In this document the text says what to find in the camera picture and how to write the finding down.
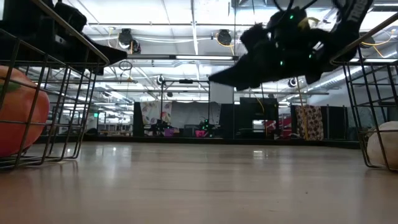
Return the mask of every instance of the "ceiling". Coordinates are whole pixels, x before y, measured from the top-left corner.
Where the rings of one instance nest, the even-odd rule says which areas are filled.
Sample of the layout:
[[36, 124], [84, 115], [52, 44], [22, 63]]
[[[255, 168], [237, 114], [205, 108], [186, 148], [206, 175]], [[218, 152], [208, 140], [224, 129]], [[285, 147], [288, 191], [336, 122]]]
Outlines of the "ceiling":
[[[304, 6], [310, 0], [295, 0], [294, 6]], [[241, 6], [232, 7], [231, 0], [63, 0], [64, 3], [77, 8], [88, 19], [88, 24], [83, 32], [93, 40], [103, 45], [120, 49], [115, 38], [122, 28], [132, 29], [134, 37], [139, 38], [142, 48], [141, 54], [161, 55], [237, 55], [245, 53], [246, 49], [240, 43], [240, 35], [250, 28], [255, 22], [267, 23], [270, 16], [277, 11], [271, 0], [255, 0], [254, 12], [251, 1], [245, 1]], [[288, 0], [279, 0], [282, 7], [286, 7]], [[395, 0], [375, 0], [375, 4], [395, 3]], [[308, 17], [324, 18], [331, 9], [331, 1], [319, 0], [307, 10]], [[361, 31], [367, 32], [386, 20], [396, 12], [369, 12], [366, 16]], [[389, 43], [378, 46], [380, 51], [391, 48], [397, 41], [394, 35], [393, 23], [383, 32], [374, 36], [376, 43]], [[332, 24], [324, 24], [320, 28], [330, 30]], [[212, 39], [220, 29], [229, 29], [235, 41], [234, 46], [223, 47]], [[380, 57], [373, 48], [364, 50], [364, 55]], [[162, 75], [168, 80], [183, 78], [192, 80], [207, 80], [208, 75], [231, 66], [233, 62], [215, 62], [212, 60], [138, 60], [130, 59], [133, 68], [128, 71], [119, 69], [118, 63], [105, 68], [105, 74], [97, 78], [94, 97], [97, 102], [109, 101], [100, 96], [103, 87], [109, 91], [118, 91], [132, 101], [147, 101], [159, 98], [159, 86], [156, 78]], [[128, 77], [138, 83], [125, 82]], [[264, 83], [265, 91], [295, 92], [295, 88], [287, 86], [287, 80], [274, 83]], [[192, 85], [175, 83], [169, 87], [175, 90], [170, 100], [207, 100], [208, 84], [202, 86], [197, 83]], [[236, 94], [235, 100], [248, 94]]]

